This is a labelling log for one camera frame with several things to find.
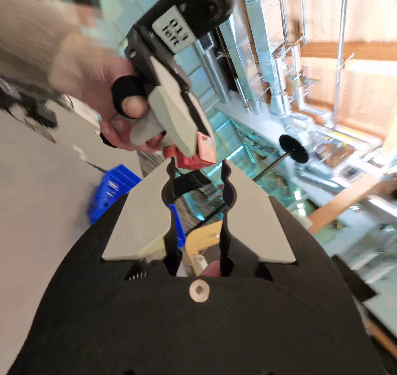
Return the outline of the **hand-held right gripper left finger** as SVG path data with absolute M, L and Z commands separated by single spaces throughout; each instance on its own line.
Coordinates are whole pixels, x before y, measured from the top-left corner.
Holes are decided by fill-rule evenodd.
M 170 275 L 177 275 L 182 253 L 170 208 L 175 176 L 175 159 L 166 159 L 130 190 L 102 253 L 104 261 L 160 260 Z

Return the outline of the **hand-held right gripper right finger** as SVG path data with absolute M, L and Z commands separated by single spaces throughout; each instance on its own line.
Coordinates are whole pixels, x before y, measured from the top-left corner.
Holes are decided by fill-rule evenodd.
M 221 178 L 227 205 L 220 233 L 222 277 L 252 277 L 267 263 L 295 264 L 269 194 L 230 160 L 223 160 Z

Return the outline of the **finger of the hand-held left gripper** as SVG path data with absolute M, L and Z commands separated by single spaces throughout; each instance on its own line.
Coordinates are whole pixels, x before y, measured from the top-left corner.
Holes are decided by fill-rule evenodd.
M 154 56 L 149 59 L 159 82 L 148 95 L 150 107 L 172 142 L 183 155 L 192 158 L 196 154 L 198 128 L 182 99 L 180 86 Z
M 182 99 L 187 105 L 189 114 L 196 124 L 198 132 L 214 138 L 211 124 L 197 96 L 192 91 L 182 91 Z

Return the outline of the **red translucent cube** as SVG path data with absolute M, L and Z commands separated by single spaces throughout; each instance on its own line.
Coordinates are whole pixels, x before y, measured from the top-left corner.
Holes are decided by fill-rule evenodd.
M 174 157 L 176 159 L 176 165 L 180 169 L 197 170 L 215 164 L 216 146 L 213 138 L 204 133 L 197 132 L 196 153 L 193 157 L 184 155 L 175 144 L 165 146 L 162 149 L 162 155 L 165 159 Z

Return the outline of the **person's left hand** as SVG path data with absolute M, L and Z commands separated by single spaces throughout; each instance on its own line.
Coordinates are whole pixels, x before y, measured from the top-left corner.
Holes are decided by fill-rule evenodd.
M 70 95 L 87 104 L 101 117 L 100 131 L 106 144 L 127 151 L 154 153 L 160 150 L 162 134 L 142 145 L 131 143 L 132 125 L 128 118 L 140 119 L 149 111 L 143 96 L 127 96 L 121 101 L 123 114 L 114 107 L 112 86 L 121 78 L 138 77 L 132 63 L 95 45 L 81 34 L 71 34 L 62 43 L 49 74 L 55 91 Z

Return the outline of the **black cloth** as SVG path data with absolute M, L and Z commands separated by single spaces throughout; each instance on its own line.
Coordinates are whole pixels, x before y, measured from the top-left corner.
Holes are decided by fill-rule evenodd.
M 201 170 L 192 170 L 174 179 L 174 197 L 179 198 L 186 193 L 203 188 L 211 183 L 212 181 Z

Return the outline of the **black pole stand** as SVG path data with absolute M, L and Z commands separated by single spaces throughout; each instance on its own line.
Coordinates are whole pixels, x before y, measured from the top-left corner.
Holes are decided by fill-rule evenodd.
M 299 164 L 306 164 L 309 160 L 309 154 L 304 148 L 304 146 L 292 136 L 283 134 L 279 138 L 279 144 L 284 151 L 278 159 L 267 166 L 263 171 L 261 171 L 256 177 L 253 178 L 254 182 L 260 180 L 265 174 L 274 169 L 277 165 L 283 162 L 287 157 L 291 157 L 295 162 Z

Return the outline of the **silver ventilation duct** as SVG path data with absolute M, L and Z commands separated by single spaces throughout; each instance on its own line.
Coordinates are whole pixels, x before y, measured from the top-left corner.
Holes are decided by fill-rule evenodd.
M 291 106 L 283 64 L 287 44 L 283 5 L 283 0 L 236 0 L 220 30 L 246 107 L 260 114 L 269 94 L 269 112 L 286 119 Z

